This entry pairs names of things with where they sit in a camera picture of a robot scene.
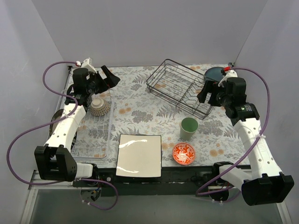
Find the wire dish rack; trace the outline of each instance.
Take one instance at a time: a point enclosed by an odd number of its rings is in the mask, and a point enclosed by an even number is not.
[[[208,104],[210,93],[205,103],[200,103],[197,99],[204,84],[203,74],[171,59],[166,59],[146,80],[151,93],[199,119],[207,117],[213,109]]]

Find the table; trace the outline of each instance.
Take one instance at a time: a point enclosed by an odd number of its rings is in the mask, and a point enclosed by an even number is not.
[[[226,65],[193,65],[204,73],[208,68]],[[115,87],[116,108],[111,132],[111,147],[106,158],[95,162],[100,168],[115,168],[118,140],[121,133],[160,134],[162,136],[162,166],[180,166],[173,161],[172,147],[180,142],[179,123],[190,115],[171,107],[148,93],[146,79],[156,67],[109,68],[121,81]],[[244,154],[244,147],[226,117],[224,110],[214,108],[204,120],[197,119],[199,130],[189,141],[196,150],[191,166],[213,165],[217,161],[235,162]],[[245,159],[242,164],[249,164]],[[43,182],[37,173],[34,182]],[[111,204],[114,197],[102,197],[96,203]],[[80,190],[67,182],[32,186],[23,223],[291,223],[286,205],[248,206],[242,197],[219,205],[194,196],[120,196],[117,206],[102,211],[81,203]]]
[[[227,65],[200,64],[189,67],[204,74],[207,69],[215,66]],[[116,167],[121,133],[161,135],[162,166],[180,166],[173,160],[172,149],[183,141],[179,137],[181,120],[192,115],[149,93],[145,82],[156,68],[155,66],[109,68],[121,81],[114,88],[114,120],[107,157],[92,161],[99,168]],[[72,77],[69,78],[68,86],[71,84]],[[191,166],[210,166],[219,161],[236,162],[245,153],[242,141],[225,115],[223,107],[215,107],[204,120],[194,118],[198,121],[199,128],[188,141],[196,150],[196,159]],[[248,159],[241,163],[245,164],[249,164]]]

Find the dish rack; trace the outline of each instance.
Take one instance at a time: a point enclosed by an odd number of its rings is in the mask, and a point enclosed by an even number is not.
[[[95,117],[88,108],[77,129],[77,138],[71,155],[77,161],[97,160],[107,156],[111,135],[111,125],[114,115],[114,91],[93,95],[92,98],[102,98],[110,104],[110,110],[103,116]],[[60,108],[64,107],[65,98],[60,99]]]
[[[205,103],[197,99],[204,84],[203,74],[171,59],[166,59],[146,80],[151,93],[199,119],[207,117],[213,109],[208,104],[210,93]]]

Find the white wall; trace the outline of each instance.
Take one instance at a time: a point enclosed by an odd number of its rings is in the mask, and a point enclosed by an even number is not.
[[[299,221],[299,0],[268,1],[253,27],[236,65],[252,68],[267,81],[271,112],[267,142],[284,174],[295,186],[286,198],[293,223]],[[248,101],[264,120],[266,91],[253,74],[239,72],[247,82]]]
[[[267,0],[32,0],[65,60],[234,62]]]
[[[0,1],[0,223],[19,223],[25,206],[28,185],[10,173],[6,151],[20,132],[50,121],[58,97],[42,83],[44,69],[61,61],[43,21],[30,0]],[[66,67],[53,68],[47,82],[61,91]],[[47,138],[48,128],[19,139],[11,160],[19,176],[30,180],[36,167],[34,150]]]

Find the red tip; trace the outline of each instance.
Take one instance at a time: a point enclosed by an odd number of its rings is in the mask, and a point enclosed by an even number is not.
[[[229,70],[231,70],[231,67],[225,67],[223,70],[224,71],[229,71]]]

